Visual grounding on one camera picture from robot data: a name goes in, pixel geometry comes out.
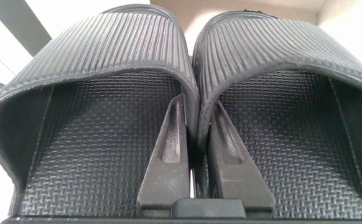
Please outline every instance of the ribbed strap texture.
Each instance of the ribbed strap texture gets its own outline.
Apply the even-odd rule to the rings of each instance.
[[[217,96],[249,77],[285,69],[324,70],[331,77],[362,84],[362,64],[323,30],[306,22],[239,17],[216,21],[200,35],[193,69],[202,96],[201,140]]]
[[[89,17],[47,44],[0,91],[0,97],[26,85],[88,77],[133,65],[164,67],[186,83],[193,83],[183,38],[176,24],[160,15],[109,13]]]

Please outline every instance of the textured footbed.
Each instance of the textured footbed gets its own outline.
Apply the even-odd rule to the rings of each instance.
[[[280,71],[220,96],[276,198],[275,218],[362,218],[362,180],[334,82]]]
[[[134,217],[180,84],[160,73],[55,85],[20,215]]]

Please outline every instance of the black slide sandal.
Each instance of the black slide sandal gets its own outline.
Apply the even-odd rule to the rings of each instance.
[[[198,144],[209,142],[209,157],[239,137],[246,146],[223,150],[239,168],[209,162],[211,186],[203,180],[201,190],[221,195],[221,184],[239,181],[218,164],[237,173],[246,150],[274,195],[274,218],[362,219],[362,65],[318,27],[245,13],[213,18],[195,44]],[[233,126],[213,125],[217,99]]]
[[[178,140],[193,139],[198,99],[182,30],[166,10],[122,6],[75,24],[0,91],[12,215],[135,217],[167,108],[177,127],[187,124]],[[185,108],[186,121],[171,104]],[[165,163],[185,165],[185,152],[179,156]],[[189,197],[188,161],[183,169],[187,188],[178,199]]]

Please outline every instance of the slide sandal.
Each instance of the slide sandal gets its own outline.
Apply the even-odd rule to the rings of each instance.
[[[214,17],[195,44],[202,195],[272,218],[362,219],[362,64],[317,26],[252,14]]]
[[[47,44],[0,91],[11,215],[150,216],[189,197],[199,94],[187,52],[173,15],[151,5],[89,17]]]

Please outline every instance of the textured rubber surface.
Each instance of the textured rubber surface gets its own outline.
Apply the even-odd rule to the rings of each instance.
[[[362,91],[362,64],[316,26],[242,14],[214,17],[195,44],[198,145],[206,148],[220,96],[277,200],[276,218],[362,218],[362,135],[347,131],[329,81]],[[362,106],[344,103],[355,128]]]
[[[133,217],[167,107],[181,92],[193,141],[197,84],[165,9],[121,6],[65,30],[0,91],[13,214]]]
[[[114,224],[114,223],[163,223],[163,224],[205,224],[205,223],[224,223],[224,224],[358,224],[358,221],[345,220],[230,220],[230,219],[109,219],[109,218],[79,218],[77,220],[69,220],[65,218],[8,218],[2,224]]]
[[[362,185],[328,77],[279,71],[219,97],[276,199],[276,218],[362,218]]]
[[[299,67],[362,88],[362,64],[317,26],[284,19],[219,17],[223,19],[214,17],[205,25],[193,52],[202,96],[199,145],[206,142],[216,97],[251,77]]]
[[[55,86],[21,215],[133,217],[165,112],[179,93],[176,80],[154,73]]]

